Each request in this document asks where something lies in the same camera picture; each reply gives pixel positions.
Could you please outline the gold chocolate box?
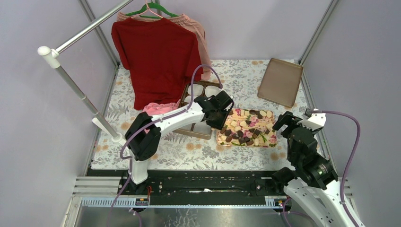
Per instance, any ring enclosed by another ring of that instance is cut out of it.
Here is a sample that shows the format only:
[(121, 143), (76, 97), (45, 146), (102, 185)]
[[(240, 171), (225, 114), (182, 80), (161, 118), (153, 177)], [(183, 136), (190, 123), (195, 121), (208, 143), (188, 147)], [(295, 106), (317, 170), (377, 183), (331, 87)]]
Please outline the gold chocolate box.
[[(193, 92), (191, 91), (191, 85), (188, 84), (183, 91), (182, 97), (178, 102), (178, 108), (189, 104), (191, 100), (191, 95), (194, 98), (199, 96), (209, 98), (212, 95), (217, 95), (221, 91), (219, 83), (209, 82), (209, 81), (199, 81), (194, 82)], [(209, 140), (212, 135), (212, 129), (205, 122), (192, 123), (183, 126), (174, 131), (186, 136), (196, 137), (204, 140)]]

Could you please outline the floral chocolate tray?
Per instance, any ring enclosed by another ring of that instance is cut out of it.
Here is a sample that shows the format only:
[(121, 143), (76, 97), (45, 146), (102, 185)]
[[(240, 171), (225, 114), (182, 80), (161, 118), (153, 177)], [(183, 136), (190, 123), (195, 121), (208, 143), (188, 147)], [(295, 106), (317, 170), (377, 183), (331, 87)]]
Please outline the floral chocolate tray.
[(217, 132), (216, 142), (222, 146), (273, 148), (278, 144), (274, 123), (271, 110), (234, 108)]

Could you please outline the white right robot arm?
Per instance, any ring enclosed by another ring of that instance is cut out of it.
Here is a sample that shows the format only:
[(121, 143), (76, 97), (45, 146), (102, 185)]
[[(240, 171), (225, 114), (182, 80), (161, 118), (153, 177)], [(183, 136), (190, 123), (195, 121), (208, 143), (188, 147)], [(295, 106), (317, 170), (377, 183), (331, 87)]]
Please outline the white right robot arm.
[(284, 167), (272, 175), (271, 188), (278, 195), (294, 200), (319, 227), (364, 226), (345, 197), (345, 177), (339, 178), (331, 162), (318, 154), (315, 134), (325, 125), (323, 110), (306, 110), (308, 119), (287, 111), (278, 117), (273, 129), (287, 139), (287, 160), (295, 168)]

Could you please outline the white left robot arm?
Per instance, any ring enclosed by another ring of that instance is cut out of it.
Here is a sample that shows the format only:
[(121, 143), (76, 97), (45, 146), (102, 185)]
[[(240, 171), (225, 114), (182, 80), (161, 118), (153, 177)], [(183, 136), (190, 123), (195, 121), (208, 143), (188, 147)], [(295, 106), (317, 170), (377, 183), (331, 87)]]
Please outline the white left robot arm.
[(211, 97), (192, 98), (189, 104), (168, 113), (153, 116), (140, 113), (126, 132), (126, 142), (120, 151), (121, 159), (130, 162), (129, 189), (135, 194), (146, 190), (148, 160), (157, 152), (159, 142), (166, 134), (201, 122), (221, 130), (233, 106), (233, 99), (220, 91)]

